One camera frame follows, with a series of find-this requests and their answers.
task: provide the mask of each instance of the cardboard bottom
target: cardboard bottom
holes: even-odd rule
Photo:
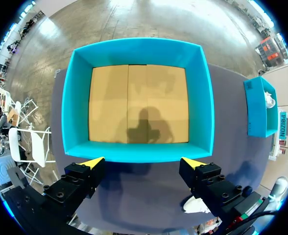
[[[89,101],[89,140],[188,142],[185,70],[156,65],[94,68]]]

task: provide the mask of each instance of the dark blue tabletop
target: dark blue tabletop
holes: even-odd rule
[[[247,135],[247,106],[243,81],[238,73],[208,65],[215,104],[215,140],[211,157],[234,184],[256,189],[271,147],[267,139]],[[61,135],[61,101],[67,70],[57,74],[51,111],[52,147],[58,171],[86,159],[67,156]],[[77,210],[80,220],[92,227],[123,234],[160,234],[190,228],[213,216],[186,214],[181,202],[191,193],[179,175],[179,162],[155,164],[107,163],[107,176],[91,199]]]

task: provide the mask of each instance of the concrete floor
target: concrete floor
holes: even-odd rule
[[[42,18],[21,42],[8,70],[14,100],[33,98],[35,129],[50,125],[54,73],[65,69],[75,48],[127,37],[161,37],[199,44],[207,62],[256,76],[263,67],[254,51],[262,40],[246,16],[223,0],[78,0]],[[40,170],[45,184],[54,164]]]

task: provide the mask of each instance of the black cable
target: black cable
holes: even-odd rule
[[[263,212],[256,213],[256,214],[251,215],[250,217],[240,221],[239,223],[237,223],[236,225],[231,227],[231,229],[226,229],[226,232],[230,233],[230,232],[234,231],[235,229],[241,227],[243,224],[246,224],[247,222],[249,222],[251,220],[254,220],[254,219],[257,219],[257,218],[259,218],[261,216],[264,216],[264,215],[276,215],[276,214],[278,214],[278,211],[263,211]]]

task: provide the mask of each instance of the blue bin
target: blue bin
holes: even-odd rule
[[[185,68],[189,100],[189,142],[127,144],[89,141],[88,107],[93,68],[112,65],[164,65]],[[127,163],[179,161],[212,154],[214,98],[201,46],[160,38],[125,38],[77,48],[66,75],[62,138],[67,155]]]
[[[262,77],[244,82],[249,136],[266,138],[278,131],[278,105],[275,88]],[[266,107],[264,91],[269,92],[276,101],[271,109]]]

